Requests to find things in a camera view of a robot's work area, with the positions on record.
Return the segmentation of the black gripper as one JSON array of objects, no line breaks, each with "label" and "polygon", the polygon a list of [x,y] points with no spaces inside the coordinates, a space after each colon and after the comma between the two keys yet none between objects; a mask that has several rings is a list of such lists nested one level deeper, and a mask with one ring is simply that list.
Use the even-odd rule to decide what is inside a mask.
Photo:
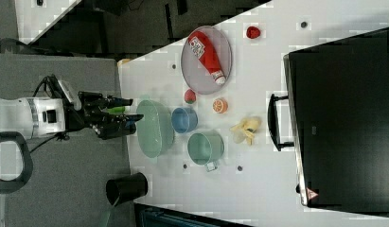
[{"label": "black gripper", "polygon": [[103,94],[78,92],[81,108],[73,106],[65,109],[65,131],[74,132],[92,129],[99,138],[117,138],[136,132],[136,123],[143,114],[107,114],[105,108],[131,106],[132,99],[120,97],[107,98]]}]

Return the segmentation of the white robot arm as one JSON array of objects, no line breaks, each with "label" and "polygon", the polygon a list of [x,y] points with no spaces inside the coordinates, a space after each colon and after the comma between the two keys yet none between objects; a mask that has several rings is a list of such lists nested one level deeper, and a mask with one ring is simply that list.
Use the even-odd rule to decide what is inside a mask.
[{"label": "white robot arm", "polygon": [[10,194],[27,184],[33,172],[27,141],[36,138],[62,140],[72,131],[93,129],[102,140],[136,132],[142,114],[114,114],[112,108],[132,105],[130,99],[80,92],[54,97],[0,98],[0,147],[11,142],[20,150],[21,173],[11,179],[0,178],[0,194]]}]

